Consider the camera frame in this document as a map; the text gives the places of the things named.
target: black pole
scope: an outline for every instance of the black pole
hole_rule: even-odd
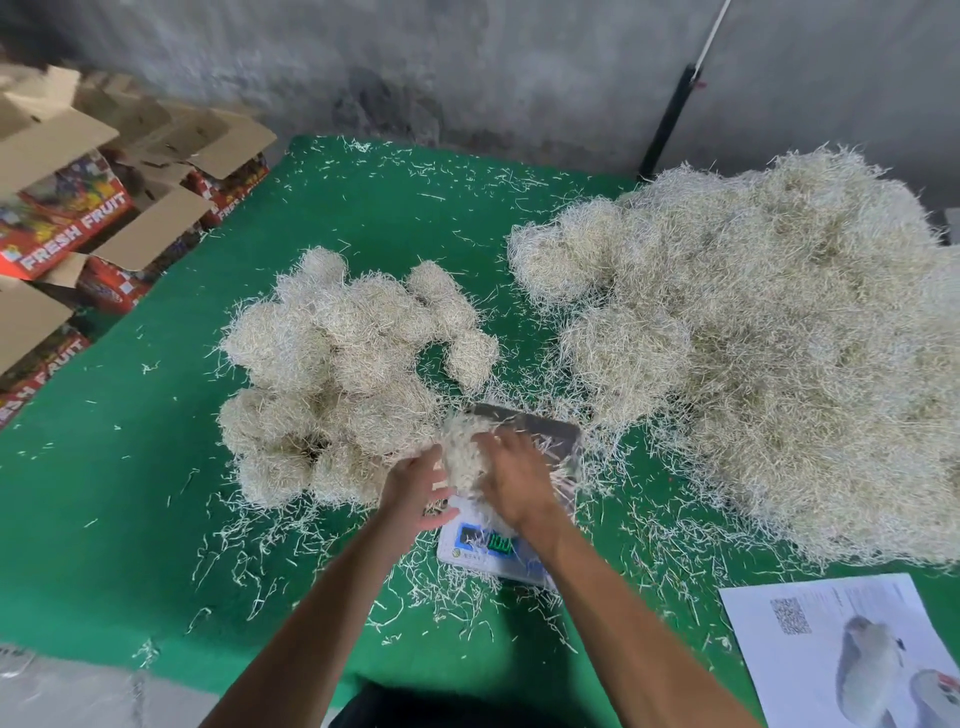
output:
[[[666,111],[657,127],[657,133],[654,134],[654,140],[650,142],[647,153],[643,155],[643,162],[640,163],[640,168],[636,173],[638,182],[653,178],[654,169],[657,167],[657,162],[660,161],[660,155],[663,154],[663,147],[670,140],[673,128],[677,126],[677,119],[680,118],[680,112],[684,110],[686,100],[690,98],[690,92],[696,85],[699,75],[694,63],[689,63],[684,69],[684,73],[673,91],[673,96],[670,97],[670,103],[666,105]]]

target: open cardboard box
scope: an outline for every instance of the open cardboard box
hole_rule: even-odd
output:
[[[249,109],[195,109],[152,99],[130,76],[106,73],[84,79],[77,106],[119,130],[106,149],[131,165],[158,159],[191,165],[184,185],[212,203],[207,227],[223,222],[269,171],[262,152],[276,134]]]
[[[129,312],[200,239],[197,223],[210,203],[181,186],[189,172],[184,164],[144,168],[133,188],[135,218],[106,241],[95,240],[91,249],[71,253],[39,282],[76,288],[106,310]]]
[[[79,81],[0,64],[0,275],[39,277],[130,207],[96,149],[117,131],[73,108]]]
[[[0,429],[52,374],[89,346],[73,311],[22,280],[0,276]]]

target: hand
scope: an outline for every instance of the hand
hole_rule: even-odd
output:
[[[435,467],[442,453],[443,448],[434,445],[417,457],[400,460],[387,475],[380,507],[371,521],[389,535],[395,560],[410,550],[422,531],[440,528],[460,513],[459,508],[447,508],[429,516],[423,513],[430,503],[453,495],[452,488],[433,487],[446,480],[444,469]]]
[[[490,462],[480,480],[487,502],[507,524],[524,535],[529,523],[564,509],[553,494],[550,468],[530,436],[502,425],[494,432],[473,436]]]

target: cardboard box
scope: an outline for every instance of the cardboard box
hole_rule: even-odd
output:
[[[139,176],[133,187],[135,218],[109,239],[71,253],[39,282],[76,288],[114,313],[132,310],[162,273],[200,241],[199,222],[210,204],[180,184],[189,172],[183,164],[148,169],[150,176]]]
[[[117,131],[72,107],[79,80],[0,65],[0,275],[39,277],[131,205],[96,151]]]
[[[77,98],[78,109],[118,130],[105,146],[117,158],[135,167],[191,165],[184,185],[213,204],[204,218],[209,228],[220,225],[269,171],[262,152],[276,134],[249,109],[194,109],[152,99],[121,74],[90,74]]]
[[[0,277],[0,429],[49,378],[89,346],[73,311],[22,280]]]

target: qr code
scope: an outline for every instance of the qr code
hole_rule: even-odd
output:
[[[784,635],[808,635],[813,631],[806,621],[800,600],[795,596],[789,599],[772,599],[770,606],[774,608],[774,614]]]

